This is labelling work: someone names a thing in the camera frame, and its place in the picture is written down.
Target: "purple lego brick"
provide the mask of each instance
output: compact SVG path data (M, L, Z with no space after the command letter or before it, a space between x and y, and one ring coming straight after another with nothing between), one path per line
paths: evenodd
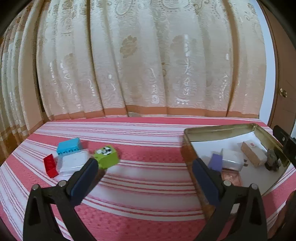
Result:
M218 172L222 171L222 155L213 154L207 167Z

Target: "pink striped bedspread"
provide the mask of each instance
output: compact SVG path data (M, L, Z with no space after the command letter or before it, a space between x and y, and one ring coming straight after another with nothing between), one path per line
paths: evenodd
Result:
M47 122L0 167L0 216L16 239L22 240L32 185L54 186L64 179L49 178L43 158L54 153L59 142L79 137L91 153L110 143L120 155L120 163L109 168L75 208L97 240L191 241L205 221L180 153L183 130L250 122L272 133L257 119L241 118L97 118ZM295 181L295 169L290 166L263 197L269 226L295 189ZM53 211L62 234L71 240L57 208Z

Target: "red lego brick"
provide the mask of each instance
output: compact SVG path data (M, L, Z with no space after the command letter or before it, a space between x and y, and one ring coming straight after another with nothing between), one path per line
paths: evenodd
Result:
M54 156L52 154L48 155L43 159L45 171L50 178L54 178L59 173L56 170L56 164L54 161Z

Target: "wooden door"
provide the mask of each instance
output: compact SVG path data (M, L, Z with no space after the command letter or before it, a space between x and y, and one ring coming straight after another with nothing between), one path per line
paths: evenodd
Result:
M296 49L275 16L261 5L267 20L276 59L276 86L268 125L291 133L296 118Z

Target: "small brown box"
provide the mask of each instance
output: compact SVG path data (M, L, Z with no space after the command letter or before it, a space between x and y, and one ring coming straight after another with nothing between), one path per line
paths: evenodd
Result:
M241 151L255 167L263 165L267 160L265 153L252 140L243 142Z

